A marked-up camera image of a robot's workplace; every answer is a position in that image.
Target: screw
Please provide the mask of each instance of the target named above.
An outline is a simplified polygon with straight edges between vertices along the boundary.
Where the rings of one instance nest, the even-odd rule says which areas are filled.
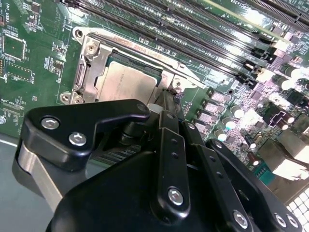
[[[138,108],[139,110],[141,110],[141,111],[143,111],[143,112],[147,112],[147,111],[148,111],[148,109],[147,109],[147,107],[146,107],[145,105],[137,104],[136,106],[137,106],[137,108]]]
[[[54,130],[59,127],[59,122],[52,117],[46,117],[46,118],[43,118],[43,120],[41,121],[41,125],[45,129]]]
[[[244,229],[248,228],[248,221],[247,219],[244,217],[244,215],[238,211],[238,210],[234,210],[233,212],[233,216],[235,221]]]
[[[221,143],[219,143],[218,141],[215,141],[214,144],[216,144],[216,146],[217,146],[218,148],[222,148]]]
[[[193,130],[195,129],[195,126],[192,123],[188,123],[188,126]]]
[[[90,42],[86,45],[86,52],[89,55],[94,55],[97,52],[97,49],[98,47],[96,46],[95,43]]]
[[[6,123],[6,119],[4,116],[0,116],[0,125]]]
[[[75,146],[83,146],[86,144],[86,136],[82,133],[74,132],[69,136],[69,142]]]
[[[291,215],[287,214],[287,217],[288,217],[290,223],[292,224],[292,226],[294,226],[295,228],[298,228],[298,223],[296,222],[296,220]]]
[[[278,214],[275,214],[275,216],[276,216],[277,222],[278,222],[282,227],[286,227],[286,223],[285,223],[285,221],[283,220],[283,218],[282,218],[280,215],[278,215]]]
[[[178,189],[170,188],[169,189],[169,200],[175,205],[183,204],[183,195],[179,192]]]

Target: hole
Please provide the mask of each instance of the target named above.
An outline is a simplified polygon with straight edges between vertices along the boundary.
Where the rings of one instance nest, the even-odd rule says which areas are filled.
[[[223,179],[223,175],[221,174],[221,172],[217,172],[217,175],[220,179]]]
[[[173,156],[174,159],[178,160],[178,154],[176,152],[172,152],[172,156]]]
[[[175,145],[177,145],[177,144],[178,144],[178,142],[177,142],[177,140],[176,140],[176,139],[172,139],[172,143],[173,143],[173,144],[175,144]]]
[[[83,32],[82,32],[81,30],[76,30],[76,31],[75,31],[75,36],[76,36],[77,38],[82,38]]]
[[[168,114],[168,117],[169,117],[170,119],[174,119],[174,118],[175,118],[174,115],[172,115],[172,114]]]
[[[62,96],[62,100],[63,100],[64,102],[67,102],[67,101],[69,100],[69,98],[68,98],[68,96],[64,95],[64,96]]]
[[[216,162],[216,159],[215,159],[213,156],[209,156],[209,159],[210,159],[212,162]]]

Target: mounting screw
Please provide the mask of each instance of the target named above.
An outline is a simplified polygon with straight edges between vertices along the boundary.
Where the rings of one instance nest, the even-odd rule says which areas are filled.
[[[82,133],[74,132],[69,136],[69,142],[75,146],[83,146],[86,144],[86,136]]]
[[[233,212],[233,216],[235,221],[244,229],[248,228],[248,221],[247,219],[244,217],[244,215],[238,211],[238,210],[234,210]]]
[[[46,117],[41,121],[41,125],[48,130],[54,130],[59,127],[59,122],[52,117]]]
[[[214,144],[216,144],[216,146],[217,146],[218,148],[222,148],[221,143],[219,143],[218,141],[215,141]]]
[[[169,200],[175,205],[183,204],[183,195],[179,192],[178,189],[170,188],[169,189]]]
[[[192,123],[188,123],[188,126],[193,130],[195,129],[195,126]]]
[[[6,119],[4,116],[0,116],[0,125],[6,123]]]
[[[296,221],[291,215],[288,215],[288,214],[287,214],[287,217],[288,217],[290,223],[292,224],[292,226],[294,226],[295,228],[298,228],[298,223],[297,223],[297,221]]]
[[[279,223],[279,225],[281,225],[282,227],[286,227],[286,223],[283,220],[283,218],[278,214],[275,214],[275,216],[276,216],[276,220]]]
[[[94,55],[97,52],[98,47],[95,43],[89,42],[89,43],[86,44],[85,50],[89,55]]]

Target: integrated circuit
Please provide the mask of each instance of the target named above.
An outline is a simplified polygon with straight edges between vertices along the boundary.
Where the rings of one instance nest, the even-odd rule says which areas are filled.
[[[40,12],[40,5],[36,2],[32,2],[31,10],[35,13]]]
[[[9,34],[4,34],[2,37],[2,50],[7,56],[17,60],[25,58],[26,42]]]

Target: gray surface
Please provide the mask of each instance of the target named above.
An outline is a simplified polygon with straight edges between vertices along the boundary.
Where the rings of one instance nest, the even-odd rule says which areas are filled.
[[[53,213],[46,201],[18,184],[12,174],[16,147],[1,143],[0,136],[0,232],[43,232]],[[87,176],[102,171],[94,164]]]

